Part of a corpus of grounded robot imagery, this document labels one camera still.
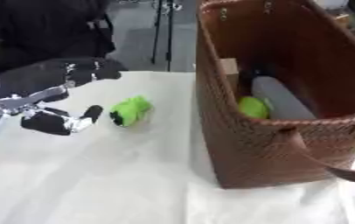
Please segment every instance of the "yellow-green ball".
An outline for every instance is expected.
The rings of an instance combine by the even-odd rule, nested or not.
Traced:
[[[251,96],[245,96],[240,99],[239,111],[253,118],[268,118],[268,107],[262,101]]]

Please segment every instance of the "brown woven basket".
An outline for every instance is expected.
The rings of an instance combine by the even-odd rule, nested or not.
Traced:
[[[198,105],[225,188],[338,176],[355,158],[355,37],[307,0],[205,2],[198,11]],[[271,63],[317,120],[262,120],[238,111],[220,59]],[[250,90],[241,85],[240,92]]]

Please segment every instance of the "person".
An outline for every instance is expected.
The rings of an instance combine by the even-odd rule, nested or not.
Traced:
[[[108,0],[0,0],[0,72],[41,60],[112,52],[112,31],[89,25],[107,5]]]

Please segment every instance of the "white tablecloth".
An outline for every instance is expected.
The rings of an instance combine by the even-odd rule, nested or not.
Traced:
[[[71,91],[52,105],[80,115],[105,108],[74,136],[10,119],[0,133],[0,224],[355,223],[355,184],[329,180],[251,190],[218,188],[198,123],[192,73],[128,72]],[[136,126],[109,107],[144,95]]]

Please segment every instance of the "leather strap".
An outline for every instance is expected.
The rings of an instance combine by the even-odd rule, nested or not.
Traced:
[[[294,149],[296,149],[299,153],[301,153],[303,156],[305,156],[307,159],[309,159],[313,163],[322,166],[328,172],[332,173],[333,175],[335,175],[341,179],[346,179],[346,180],[355,182],[355,171],[354,170],[337,168],[331,164],[326,164],[325,162],[322,162],[322,161],[314,158],[310,153],[310,149],[304,143],[302,135],[296,129],[284,130],[282,132],[282,135],[285,135],[285,138],[286,138],[286,141],[288,144],[292,145],[292,147]]]

